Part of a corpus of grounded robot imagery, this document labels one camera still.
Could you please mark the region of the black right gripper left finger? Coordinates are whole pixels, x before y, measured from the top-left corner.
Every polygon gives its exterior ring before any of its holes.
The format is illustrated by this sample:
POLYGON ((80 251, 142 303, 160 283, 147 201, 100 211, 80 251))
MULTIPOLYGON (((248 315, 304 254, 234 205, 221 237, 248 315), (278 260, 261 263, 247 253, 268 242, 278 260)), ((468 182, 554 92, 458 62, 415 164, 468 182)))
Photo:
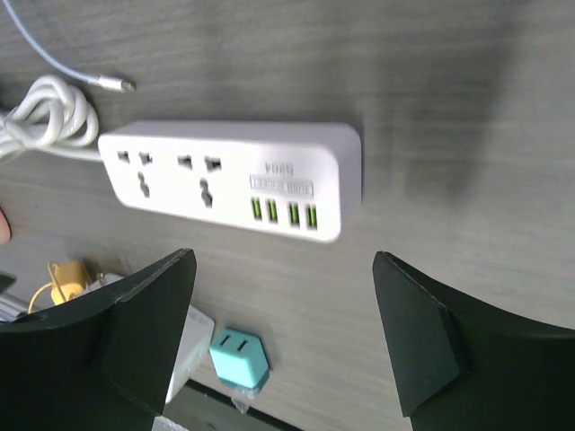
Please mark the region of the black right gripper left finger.
POLYGON ((149 430, 166 394, 197 261, 180 249, 1 327, 4 430, 149 430))

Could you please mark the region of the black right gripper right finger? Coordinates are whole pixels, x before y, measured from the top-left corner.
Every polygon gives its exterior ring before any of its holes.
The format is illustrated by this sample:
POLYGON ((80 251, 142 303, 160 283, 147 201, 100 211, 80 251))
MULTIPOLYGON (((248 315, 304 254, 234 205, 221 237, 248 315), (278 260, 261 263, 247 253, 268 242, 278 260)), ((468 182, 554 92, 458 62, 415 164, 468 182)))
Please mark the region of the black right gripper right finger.
POLYGON ((413 429, 573 429, 573 330, 485 303, 389 252, 375 255, 372 271, 413 429))

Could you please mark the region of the white cube socket plain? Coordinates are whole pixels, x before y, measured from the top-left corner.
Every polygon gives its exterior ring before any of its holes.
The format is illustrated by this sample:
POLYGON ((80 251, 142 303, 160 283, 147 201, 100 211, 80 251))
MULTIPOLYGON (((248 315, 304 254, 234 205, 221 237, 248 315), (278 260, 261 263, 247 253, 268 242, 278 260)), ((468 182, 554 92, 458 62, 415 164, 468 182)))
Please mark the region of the white cube socket plain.
POLYGON ((175 398, 202 362, 208 352, 214 328, 215 323, 211 318, 192 305, 189 306, 165 398, 166 404, 175 398))

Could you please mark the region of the yellow orange plug adapter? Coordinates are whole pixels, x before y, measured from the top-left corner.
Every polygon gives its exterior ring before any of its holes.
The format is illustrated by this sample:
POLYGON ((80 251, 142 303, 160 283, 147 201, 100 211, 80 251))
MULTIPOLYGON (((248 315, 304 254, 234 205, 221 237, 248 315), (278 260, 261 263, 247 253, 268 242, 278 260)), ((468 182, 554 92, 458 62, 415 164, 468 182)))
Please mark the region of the yellow orange plug adapter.
POLYGON ((76 298, 91 284, 86 266, 81 260, 66 263, 51 261, 48 272, 51 279, 50 297, 54 305, 76 298))

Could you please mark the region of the teal plug adapter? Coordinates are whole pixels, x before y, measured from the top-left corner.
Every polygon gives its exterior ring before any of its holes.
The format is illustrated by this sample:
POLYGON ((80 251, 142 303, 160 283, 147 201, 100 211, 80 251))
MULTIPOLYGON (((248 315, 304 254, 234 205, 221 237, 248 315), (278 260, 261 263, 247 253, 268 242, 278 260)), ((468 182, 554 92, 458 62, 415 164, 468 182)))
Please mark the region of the teal plug adapter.
POLYGON ((233 389, 260 391, 270 377, 261 339, 251 333, 226 328, 211 342, 209 354, 219 380, 233 389))

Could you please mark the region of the white power strip green ports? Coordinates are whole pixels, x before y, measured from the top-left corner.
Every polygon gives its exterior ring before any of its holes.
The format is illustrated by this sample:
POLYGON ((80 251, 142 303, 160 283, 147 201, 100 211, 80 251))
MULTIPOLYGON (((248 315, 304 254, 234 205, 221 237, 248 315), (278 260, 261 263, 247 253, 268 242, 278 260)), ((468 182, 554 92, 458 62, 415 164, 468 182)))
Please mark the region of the white power strip green ports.
POLYGON ((126 207, 312 242, 362 201, 362 142, 333 122, 137 121, 98 149, 126 207))

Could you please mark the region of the pink round socket base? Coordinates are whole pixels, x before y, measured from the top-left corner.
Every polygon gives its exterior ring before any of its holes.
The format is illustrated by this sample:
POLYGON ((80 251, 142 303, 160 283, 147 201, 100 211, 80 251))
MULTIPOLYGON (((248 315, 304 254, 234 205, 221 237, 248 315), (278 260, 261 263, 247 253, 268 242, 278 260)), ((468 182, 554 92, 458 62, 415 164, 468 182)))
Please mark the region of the pink round socket base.
POLYGON ((4 211, 0 209, 0 244, 3 245, 9 242, 11 238, 12 238, 11 227, 4 214, 4 211))

